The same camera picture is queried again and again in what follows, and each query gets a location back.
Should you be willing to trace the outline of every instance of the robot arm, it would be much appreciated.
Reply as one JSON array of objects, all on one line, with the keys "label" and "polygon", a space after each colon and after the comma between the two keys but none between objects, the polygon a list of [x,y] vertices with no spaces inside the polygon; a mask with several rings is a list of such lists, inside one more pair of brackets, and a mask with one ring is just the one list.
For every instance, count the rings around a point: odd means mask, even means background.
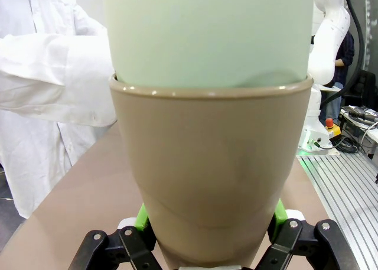
[{"label": "robot arm", "polygon": [[325,15],[314,37],[308,73],[315,84],[325,85],[333,78],[336,54],[349,29],[350,16],[344,8],[344,0],[314,0],[314,4],[314,8]]}]

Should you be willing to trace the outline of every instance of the grooved aluminum surface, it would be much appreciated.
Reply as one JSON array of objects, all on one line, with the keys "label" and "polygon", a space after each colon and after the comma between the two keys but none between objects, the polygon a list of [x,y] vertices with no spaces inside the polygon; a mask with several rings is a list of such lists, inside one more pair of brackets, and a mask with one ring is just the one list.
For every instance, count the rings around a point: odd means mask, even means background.
[{"label": "grooved aluminum surface", "polygon": [[363,154],[297,156],[361,269],[378,269],[378,169]]}]

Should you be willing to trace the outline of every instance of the brown cup rim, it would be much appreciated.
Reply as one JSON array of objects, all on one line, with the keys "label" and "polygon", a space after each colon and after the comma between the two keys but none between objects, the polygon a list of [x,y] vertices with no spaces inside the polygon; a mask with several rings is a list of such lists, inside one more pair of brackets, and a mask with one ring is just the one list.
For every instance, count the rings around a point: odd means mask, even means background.
[{"label": "brown cup rim", "polygon": [[311,88],[312,84],[312,77],[307,76],[303,81],[285,86],[192,89],[135,86],[118,81],[116,79],[116,74],[110,78],[110,88],[119,93],[143,97],[174,99],[240,99],[285,96],[307,90]]}]

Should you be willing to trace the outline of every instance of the desk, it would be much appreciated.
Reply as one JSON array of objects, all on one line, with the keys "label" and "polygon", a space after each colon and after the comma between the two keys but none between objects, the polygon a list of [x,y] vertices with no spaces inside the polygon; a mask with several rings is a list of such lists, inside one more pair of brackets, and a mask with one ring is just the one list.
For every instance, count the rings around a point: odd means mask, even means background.
[{"label": "desk", "polygon": [[[298,160],[294,160],[282,201],[287,209],[302,211],[309,223],[328,218]],[[122,219],[138,214],[141,204],[115,125],[83,155],[9,241],[0,255],[0,269],[67,270],[88,231],[113,233]],[[255,260],[262,257],[268,245],[265,238]],[[154,254],[166,269],[159,249]],[[119,269],[131,266],[125,264]],[[312,268],[305,258],[294,257],[289,269]]]}]

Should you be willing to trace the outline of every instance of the screw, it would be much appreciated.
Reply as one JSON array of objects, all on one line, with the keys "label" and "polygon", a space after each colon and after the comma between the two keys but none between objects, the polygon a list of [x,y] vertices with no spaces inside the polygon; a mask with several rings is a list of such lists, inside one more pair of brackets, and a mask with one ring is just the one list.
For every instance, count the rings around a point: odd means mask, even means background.
[{"label": "screw", "polygon": [[329,229],[330,229],[330,224],[328,224],[328,223],[323,223],[323,224],[321,225],[321,227],[323,228],[323,230],[329,230]]},{"label": "screw", "polygon": [[298,223],[296,221],[291,221],[290,227],[298,227]]}]

